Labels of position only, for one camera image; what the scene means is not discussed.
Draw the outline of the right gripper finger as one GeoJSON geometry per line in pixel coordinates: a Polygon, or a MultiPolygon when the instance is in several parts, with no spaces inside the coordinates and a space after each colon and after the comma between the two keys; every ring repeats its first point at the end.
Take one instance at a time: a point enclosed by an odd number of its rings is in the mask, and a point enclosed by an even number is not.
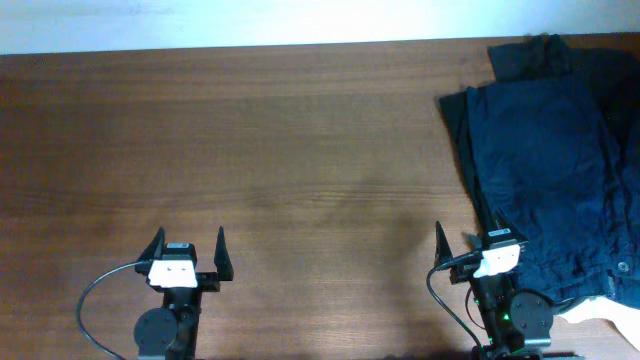
{"type": "Polygon", "coordinates": [[[448,268],[451,265],[453,254],[446,238],[445,231],[439,221],[435,223],[436,234],[436,250],[434,267],[435,268],[448,268]]]}
{"type": "Polygon", "coordinates": [[[515,227],[515,225],[506,217],[501,209],[493,212],[495,226],[498,230],[504,230],[512,234],[517,239],[524,239],[524,235],[515,227]]]}

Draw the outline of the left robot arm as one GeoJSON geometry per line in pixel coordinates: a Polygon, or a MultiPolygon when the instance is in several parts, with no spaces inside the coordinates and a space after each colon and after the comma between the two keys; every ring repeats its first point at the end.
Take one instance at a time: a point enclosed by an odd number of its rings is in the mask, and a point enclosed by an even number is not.
{"type": "Polygon", "coordinates": [[[234,279],[224,229],[216,238],[213,272],[198,272],[191,243],[168,243],[160,228],[138,258],[135,271],[163,296],[162,305],[143,313],[134,327],[139,359],[193,359],[196,353],[201,300],[234,279]]]}

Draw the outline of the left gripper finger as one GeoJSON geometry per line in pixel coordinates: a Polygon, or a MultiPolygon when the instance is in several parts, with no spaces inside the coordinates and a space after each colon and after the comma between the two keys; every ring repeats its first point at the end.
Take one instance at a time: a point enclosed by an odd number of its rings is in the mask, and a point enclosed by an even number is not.
{"type": "Polygon", "coordinates": [[[165,230],[160,227],[153,237],[149,245],[142,251],[138,257],[139,261],[151,261],[160,259],[165,244],[165,230]]]}
{"type": "Polygon", "coordinates": [[[219,227],[217,234],[214,264],[220,281],[232,281],[234,279],[234,269],[228,253],[224,228],[222,226],[219,227]]]}

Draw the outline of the dark blue denim shorts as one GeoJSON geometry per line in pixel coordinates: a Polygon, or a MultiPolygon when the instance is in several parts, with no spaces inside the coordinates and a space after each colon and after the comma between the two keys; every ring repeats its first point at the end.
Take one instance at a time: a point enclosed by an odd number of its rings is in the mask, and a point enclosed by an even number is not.
{"type": "Polygon", "coordinates": [[[466,101],[481,193],[528,240],[516,284],[638,307],[639,133],[621,146],[574,75],[470,87],[466,101]]]}

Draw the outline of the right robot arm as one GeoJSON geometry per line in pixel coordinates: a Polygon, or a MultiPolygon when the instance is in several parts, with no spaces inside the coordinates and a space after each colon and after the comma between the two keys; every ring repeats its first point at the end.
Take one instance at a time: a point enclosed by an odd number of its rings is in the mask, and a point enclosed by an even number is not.
{"type": "Polygon", "coordinates": [[[513,284],[511,274],[527,240],[502,214],[496,218],[498,228],[482,235],[472,251],[459,256],[452,253],[442,225],[436,223],[435,260],[426,285],[434,300],[474,341],[472,359],[542,359],[543,349],[551,345],[552,306],[542,294],[518,290],[513,284]],[[489,339],[487,345],[434,291],[431,278],[439,271],[449,272],[453,285],[470,286],[489,339]]]}

